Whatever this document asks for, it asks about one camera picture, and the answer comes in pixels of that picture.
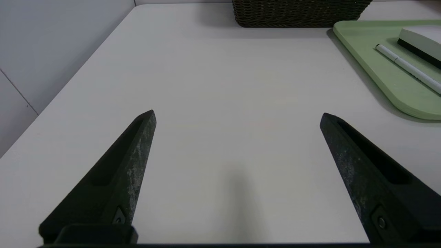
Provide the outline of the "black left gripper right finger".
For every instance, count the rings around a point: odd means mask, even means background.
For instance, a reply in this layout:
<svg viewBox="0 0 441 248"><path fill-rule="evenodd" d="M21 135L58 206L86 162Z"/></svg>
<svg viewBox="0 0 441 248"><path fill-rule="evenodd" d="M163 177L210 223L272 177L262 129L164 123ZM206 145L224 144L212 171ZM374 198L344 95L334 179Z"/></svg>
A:
<svg viewBox="0 0 441 248"><path fill-rule="evenodd" d="M324 113L320 129L371 244L440 244L438 193L343 119Z"/></svg>

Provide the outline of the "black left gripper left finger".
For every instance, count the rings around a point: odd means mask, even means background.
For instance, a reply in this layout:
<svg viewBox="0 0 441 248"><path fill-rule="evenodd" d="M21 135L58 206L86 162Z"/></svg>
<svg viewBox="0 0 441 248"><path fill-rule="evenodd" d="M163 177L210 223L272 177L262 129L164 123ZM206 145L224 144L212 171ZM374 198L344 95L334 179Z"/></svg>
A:
<svg viewBox="0 0 441 248"><path fill-rule="evenodd" d="M40 224L44 245L132 245L132 226L156 117L135 118Z"/></svg>

